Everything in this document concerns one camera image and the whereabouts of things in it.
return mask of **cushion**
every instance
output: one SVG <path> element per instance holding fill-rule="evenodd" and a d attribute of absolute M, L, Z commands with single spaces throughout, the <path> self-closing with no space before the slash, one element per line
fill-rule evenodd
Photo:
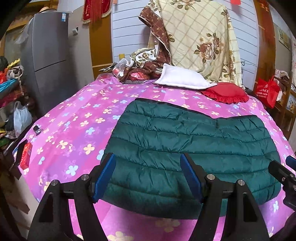
<path fill-rule="evenodd" d="M 233 83 L 220 82 L 216 86 L 208 88 L 201 93 L 215 101 L 226 104 L 237 104 L 249 100 L 247 93 Z"/>
<path fill-rule="evenodd" d="M 187 152 L 207 173 L 223 181 L 245 180 L 257 203 L 276 197 L 281 184 L 268 172 L 280 162 L 276 146 L 255 115 L 216 118 L 147 99 L 131 102 L 115 126 L 106 153 L 116 168 L 103 200 L 149 216 L 197 219 L 194 199 L 180 167 Z M 221 216 L 227 200 L 222 201 Z"/>
<path fill-rule="evenodd" d="M 200 73 L 189 69 L 170 66 L 168 64 L 163 65 L 162 74 L 154 83 L 159 85 L 185 87 L 195 90 L 203 90 L 217 85 L 217 83 L 207 82 Z"/>

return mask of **metal screw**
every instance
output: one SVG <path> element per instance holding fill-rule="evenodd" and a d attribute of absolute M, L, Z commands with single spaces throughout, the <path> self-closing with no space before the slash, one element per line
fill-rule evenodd
<path fill-rule="evenodd" d="M 242 179 L 239 179 L 239 180 L 237 181 L 237 183 L 238 183 L 240 186 L 243 186 L 243 185 L 246 184 L 245 181 L 242 180 Z"/>
<path fill-rule="evenodd" d="M 85 180 L 89 179 L 89 175 L 87 175 L 87 174 L 83 174 L 83 175 L 81 176 L 81 179 L 82 179 L 83 181 L 85 181 Z"/>
<path fill-rule="evenodd" d="M 207 179 L 214 180 L 215 179 L 215 176 L 213 174 L 208 174 L 207 175 Z"/>
<path fill-rule="evenodd" d="M 53 181 L 51 181 L 51 185 L 53 185 L 53 186 L 55 186 L 56 184 L 58 184 L 59 183 L 59 181 L 58 180 L 53 180 Z"/>

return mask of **sticker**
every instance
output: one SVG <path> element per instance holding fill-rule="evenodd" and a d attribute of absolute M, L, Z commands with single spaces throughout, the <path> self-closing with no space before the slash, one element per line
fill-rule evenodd
<path fill-rule="evenodd" d="M 62 22 L 65 22 L 66 21 L 66 13 L 62 13 Z"/>

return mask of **white pillow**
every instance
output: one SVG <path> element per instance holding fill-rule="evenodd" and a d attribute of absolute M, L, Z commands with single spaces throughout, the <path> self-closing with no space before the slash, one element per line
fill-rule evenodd
<path fill-rule="evenodd" d="M 185 87 L 195 90 L 203 90 L 217 85 L 217 83 L 214 82 L 207 82 L 200 73 L 168 64 L 163 65 L 161 76 L 154 83 L 159 85 Z"/>

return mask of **red tassel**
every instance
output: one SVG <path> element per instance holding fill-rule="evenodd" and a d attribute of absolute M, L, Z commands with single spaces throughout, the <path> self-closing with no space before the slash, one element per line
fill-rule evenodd
<path fill-rule="evenodd" d="M 241 1 L 240 0 L 230 0 L 230 2 L 232 4 L 236 4 L 236 5 L 240 5 L 241 4 Z"/>
<path fill-rule="evenodd" d="M 90 15 L 92 23 L 102 18 L 102 0 L 91 0 Z"/>

